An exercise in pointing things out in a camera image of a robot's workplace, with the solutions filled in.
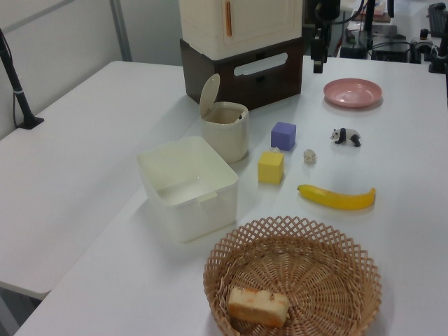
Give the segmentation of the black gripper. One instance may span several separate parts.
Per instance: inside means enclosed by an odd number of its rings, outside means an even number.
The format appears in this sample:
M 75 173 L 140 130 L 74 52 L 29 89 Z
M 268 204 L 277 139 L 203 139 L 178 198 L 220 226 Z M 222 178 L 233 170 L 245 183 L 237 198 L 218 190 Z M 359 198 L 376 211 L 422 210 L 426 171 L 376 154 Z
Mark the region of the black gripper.
M 314 37 L 310 41 L 311 58 L 313 59 L 313 72 L 323 73 L 323 62 L 328 58 L 328 47 L 331 40 L 331 24 L 316 24 Z

